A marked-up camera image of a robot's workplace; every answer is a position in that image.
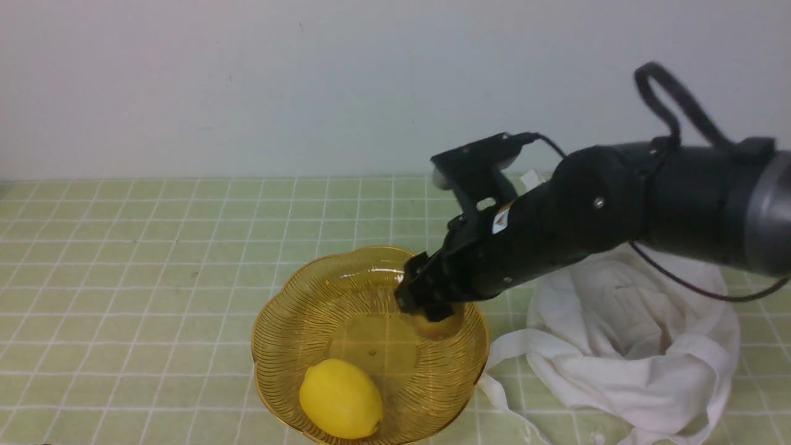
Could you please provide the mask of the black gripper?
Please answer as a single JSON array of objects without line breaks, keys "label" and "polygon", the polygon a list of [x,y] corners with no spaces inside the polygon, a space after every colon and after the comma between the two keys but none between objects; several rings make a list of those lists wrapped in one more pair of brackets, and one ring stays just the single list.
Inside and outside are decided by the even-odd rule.
[{"label": "black gripper", "polygon": [[395,290],[399,309],[442,322],[457,312],[455,302],[492,299],[590,256],[559,221],[551,197],[520,197],[505,210],[481,211],[476,221],[450,222],[439,250],[405,263]]}]

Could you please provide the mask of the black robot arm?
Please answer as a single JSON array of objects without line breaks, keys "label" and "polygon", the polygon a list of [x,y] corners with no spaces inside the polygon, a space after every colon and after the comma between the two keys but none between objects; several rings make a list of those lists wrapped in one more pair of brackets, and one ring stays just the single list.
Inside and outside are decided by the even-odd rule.
[{"label": "black robot arm", "polygon": [[789,282],[789,153],[771,138],[732,149],[650,142],[565,155],[550,179],[517,195],[502,168],[539,134],[497,134],[432,157],[461,214],[436,253],[405,264],[394,297],[404,313],[441,321],[459,302],[492,299],[523,282],[630,244],[676,284],[734,302],[661,266],[648,250]]}]

